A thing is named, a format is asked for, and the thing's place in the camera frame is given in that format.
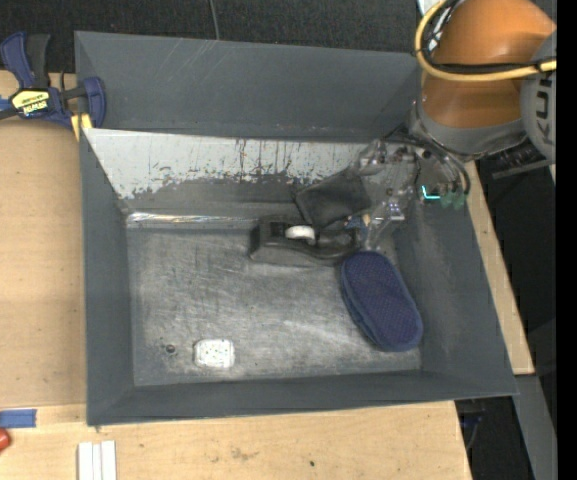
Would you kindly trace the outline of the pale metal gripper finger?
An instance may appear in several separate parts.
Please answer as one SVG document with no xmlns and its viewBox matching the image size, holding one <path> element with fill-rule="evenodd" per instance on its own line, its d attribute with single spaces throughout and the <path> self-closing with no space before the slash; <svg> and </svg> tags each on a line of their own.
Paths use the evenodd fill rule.
<svg viewBox="0 0 577 480">
<path fill-rule="evenodd" d="M 388 200 L 376 211 L 376 247 L 383 246 L 392 231 L 406 220 L 406 208 L 401 200 Z"/>
<path fill-rule="evenodd" d="M 376 204 L 368 213 L 366 247 L 376 247 L 382 232 L 388 224 L 388 205 L 386 202 Z"/>
</svg>

